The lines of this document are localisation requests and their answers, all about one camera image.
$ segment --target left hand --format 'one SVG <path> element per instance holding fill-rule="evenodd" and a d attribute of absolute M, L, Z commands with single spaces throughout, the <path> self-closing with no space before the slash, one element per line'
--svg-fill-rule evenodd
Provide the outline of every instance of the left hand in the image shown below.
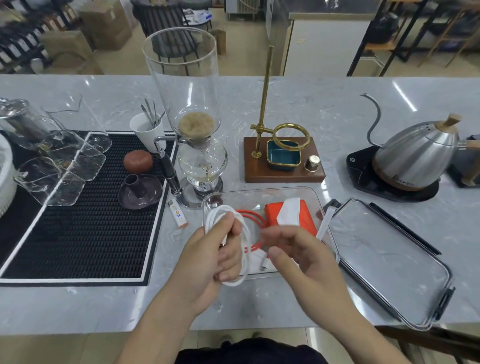
<path fill-rule="evenodd" d="M 185 244 L 166 286 L 195 316 L 217 297 L 221 282 L 238 277 L 242 257 L 240 234 L 240 222 L 228 212 L 208 234 L 201 227 Z M 225 236 L 227 244 L 219 249 Z"/>

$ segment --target stainless steel kettle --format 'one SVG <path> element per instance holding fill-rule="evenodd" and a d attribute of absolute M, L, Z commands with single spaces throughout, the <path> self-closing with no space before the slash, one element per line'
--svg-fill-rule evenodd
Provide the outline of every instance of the stainless steel kettle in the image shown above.
<path fill-rule="evenodd" d="M 377 118 L 367 132 L 367 140 L 380 147 L 372 159 L 375 173 L 389 185 L 404 191 L 418 191 L 440 178 L 457 148 L 480 149 L 480 140 L 460 140 L 455 126 L 461 117 L 450 114 L 445 121 L 428 121 L 412 125 L 383 145 L 371 141 L 370 134 L 382 111 L 378 102 L 366 97 L 377 108 Z"/>

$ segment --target right hand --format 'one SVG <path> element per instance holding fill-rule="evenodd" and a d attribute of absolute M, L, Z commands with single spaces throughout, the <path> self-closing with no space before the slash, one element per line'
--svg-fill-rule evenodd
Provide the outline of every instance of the right hand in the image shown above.
<path fill-rule="evenodd" d="M 299 226 L 271 226 L 262 230 L 261 235 L 264 244 L 270 246 L 270 260 L 312 321 L 339 334 L 348 329 L 353 319 L 363 318 L 328 246 Z"/>

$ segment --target black drainage mat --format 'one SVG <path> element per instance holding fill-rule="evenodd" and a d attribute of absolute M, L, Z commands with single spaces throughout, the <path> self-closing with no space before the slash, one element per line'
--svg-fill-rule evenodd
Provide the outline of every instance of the black drainage mat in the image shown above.
<path fill-rule="evenodd" d="M 150 173 L 164 186 L 160 203 L 140 211 L 120 206 L 118 189 L 128 174 L 123 157 L 145 147 L 133 133 L 112 132 L 110 137 L 105 164 L 85 184 L 75 205 L 42 208 L 36 223 L 30 218 L 25 224 L 25 233 L 0 268 L 0 285 L 148 284 L 168 195 L 166 183 L 154 158 Z M 167 153 L 175 160 L 173 148 L 174 142 L 167 142 Z M 38 209 L 38 202 L 23 192 L 17 189 L 7 214 L 25 211 L 25 204 Z"/>

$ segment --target siphon coffee maker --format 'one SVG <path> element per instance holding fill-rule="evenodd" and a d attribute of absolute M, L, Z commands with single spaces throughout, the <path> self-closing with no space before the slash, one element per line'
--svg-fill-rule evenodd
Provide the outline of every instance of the siphon coffee maker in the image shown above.
<path fill-rule="evenodd" d="M 228 160 L 225 147 L 212 137 L 221 123 L 215 38 L 201 29 L 169 28 L 150 35 L 143 52 L 176 133 L 156 140 L 179 143 L 177 160 L 185 177 L 172 192 L 182 205 L 201 208 L 205 196 L 222 191 L 220 175 Z"/>

